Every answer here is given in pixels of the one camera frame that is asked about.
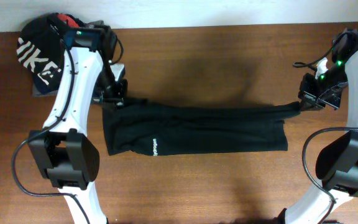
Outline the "black t-shirt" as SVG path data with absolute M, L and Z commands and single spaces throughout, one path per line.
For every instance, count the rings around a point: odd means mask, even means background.
M 186 108 L 135 98 L 102 111 L 111 156 L 287 151 L 285 120 L 299 114 L 297 101 L 261 108 Z

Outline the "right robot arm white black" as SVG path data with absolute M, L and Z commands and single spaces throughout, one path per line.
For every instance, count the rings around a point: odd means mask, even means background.
M 358 30 L 344 29 L 327 52 L 327 56 L 310 63 L 295 62 L 295 68 L 309 67 L 314 74 L 304 75 L 298 97 L 301 110 L 321 110 L 325 106 L 339 109 L 343 89 L 349 90 L 345 127 L 320 129 L 305 141 L 301 160 L 311 187 L 299 201 L 285 208 L 276 223 L 326 223 L 327 217 L 342 204 L 358 197 Z M 306 162 L 306 150 L 316 136 L 342 131 L 343 135 L 323 148 L 312 176 Z

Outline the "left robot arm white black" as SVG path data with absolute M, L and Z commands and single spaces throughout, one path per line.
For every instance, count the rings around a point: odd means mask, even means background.
M 92 102 L 113 110 L 124 104 L 125 66 L 113 60 L 121 46 L 109 26 L 71 28 L 63 37 L 63 74 L 53 108 L 29 149 L 41 176 L 63 196 L 75 223 L 107 223 L 96 192 L 98 150 L 88 139 Z

